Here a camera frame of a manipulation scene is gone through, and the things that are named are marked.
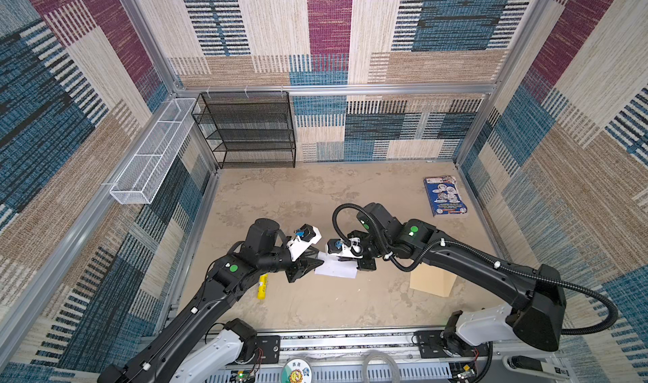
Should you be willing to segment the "white letter paper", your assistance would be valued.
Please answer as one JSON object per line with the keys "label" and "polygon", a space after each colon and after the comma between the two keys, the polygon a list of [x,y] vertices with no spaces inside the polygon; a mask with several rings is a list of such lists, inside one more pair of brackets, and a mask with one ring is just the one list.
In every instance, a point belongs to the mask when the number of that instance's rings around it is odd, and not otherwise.
{"label": "white letter paper", "polygon": [[337,256],[331,256],[320,251],[317,259],[323,261],[323,264],[315,270],[316,275],[355,279],[358,273],[355,261],[340,261]]}

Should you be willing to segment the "manila paper envelope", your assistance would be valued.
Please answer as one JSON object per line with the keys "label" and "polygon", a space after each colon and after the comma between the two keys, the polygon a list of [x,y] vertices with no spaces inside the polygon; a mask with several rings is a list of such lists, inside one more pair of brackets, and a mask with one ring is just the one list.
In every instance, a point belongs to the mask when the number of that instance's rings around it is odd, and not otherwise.
{"label": "manila paper envelope", "polygon": [[422,265],[410,273],[409,287],[442,298],[451,295],[457,276],[443,269]]}

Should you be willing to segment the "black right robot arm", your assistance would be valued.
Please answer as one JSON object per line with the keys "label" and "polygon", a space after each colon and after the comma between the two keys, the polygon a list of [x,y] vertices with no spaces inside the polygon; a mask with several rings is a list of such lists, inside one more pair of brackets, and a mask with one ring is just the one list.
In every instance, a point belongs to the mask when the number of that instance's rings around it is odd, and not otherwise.
{"label": "black right robot arm", "polygon": [[[356,260],[389,261],[411,273],[422,265],[440,268],[488,290],[504,301],[501,307],[454,312],[443,335],[451,351],[486,342],[517,338],[545,352],[555,352],[563,336],[603,332],[619,319],[617,306],[605,295],[564,281],[548,265],[534,269],[491,256],[419,219],[401,223],[383,205],[344,203],[335,208],[332,226],[338,238],[331,246],[347,247]],[[597,300],[607,309],[599,323],[565,328],[565,291]]]}

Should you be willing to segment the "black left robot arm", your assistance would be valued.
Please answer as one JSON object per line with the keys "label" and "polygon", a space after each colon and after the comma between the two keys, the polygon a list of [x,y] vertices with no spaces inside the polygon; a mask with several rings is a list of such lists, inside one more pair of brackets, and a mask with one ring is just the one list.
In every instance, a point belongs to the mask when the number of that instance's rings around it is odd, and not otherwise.
{"label": "black left robot arm", "polygon": [[195,345],[214,323],[261,276],[284,272],[290,283],[321,266],[315,244],[322,238],[318,228],[304,224],[287,239],[271,219],[257,219],[246,239],[236,242],[209,266],[202,285],[172,322],[124,366],[110,365],[99,382],[172,382],[197,379],[195,366],[184,366]]}

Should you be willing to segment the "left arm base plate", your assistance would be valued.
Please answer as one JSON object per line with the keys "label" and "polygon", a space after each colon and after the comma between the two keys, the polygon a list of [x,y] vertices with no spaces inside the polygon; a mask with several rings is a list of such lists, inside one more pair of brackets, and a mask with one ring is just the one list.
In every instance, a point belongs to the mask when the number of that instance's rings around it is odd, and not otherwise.
{"label": "left arm base plate", "polygon": [[244,342],[238,360],[243,364],[278,364],[280,349],[280,335],[256,336]]}

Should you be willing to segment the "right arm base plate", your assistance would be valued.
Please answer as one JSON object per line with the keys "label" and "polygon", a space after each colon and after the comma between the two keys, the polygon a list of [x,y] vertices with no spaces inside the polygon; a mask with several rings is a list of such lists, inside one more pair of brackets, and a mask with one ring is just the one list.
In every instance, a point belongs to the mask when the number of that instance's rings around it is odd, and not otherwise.
{"label": "right arm base plate", "polygon": [[443,331],[438,329],[419,330],[413,333],[412,343],[422,359],[487,357],[489,346],[482,344],[470,347],[464,344],[447,343]]}

